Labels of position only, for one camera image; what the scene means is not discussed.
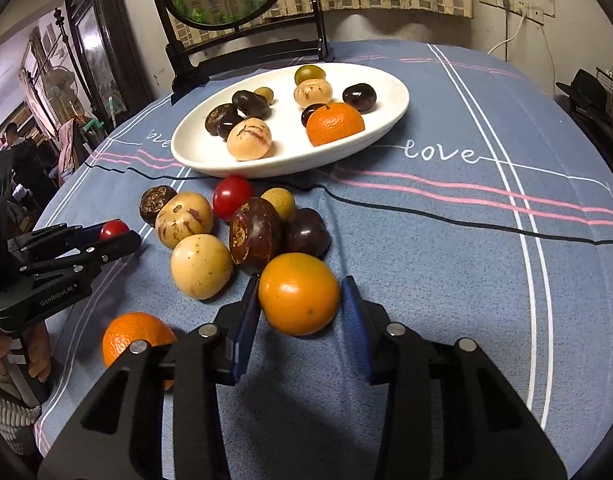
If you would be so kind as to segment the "person left hand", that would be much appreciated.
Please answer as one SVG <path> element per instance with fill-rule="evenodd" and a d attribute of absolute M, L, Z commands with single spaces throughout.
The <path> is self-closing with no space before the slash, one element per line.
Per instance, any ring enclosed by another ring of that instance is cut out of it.
<path fill-rule="evenodd" d="M 52 370 L 50 357 L 49 334 L 46 324 L 41 322 L 30 328 L 24 336 L 26 348 L 22 349 L 21 341 L 0 332 L 0 378 L 8 373 L 7 365 L 11 363 L 10 352 L 15 359 L 24 359 L 31 378 L 46 382 Z"/>

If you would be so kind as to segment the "grey knitted sleeve forearm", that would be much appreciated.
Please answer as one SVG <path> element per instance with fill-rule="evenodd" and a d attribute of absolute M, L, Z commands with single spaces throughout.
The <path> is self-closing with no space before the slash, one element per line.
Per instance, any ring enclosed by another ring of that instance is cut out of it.
<path fill-rule="evenodd" d="M 18 455 L 30 455 L 37 450 L 34 425 L 42 408 L 33 408 L 0 388 L 0 434 Z"/>

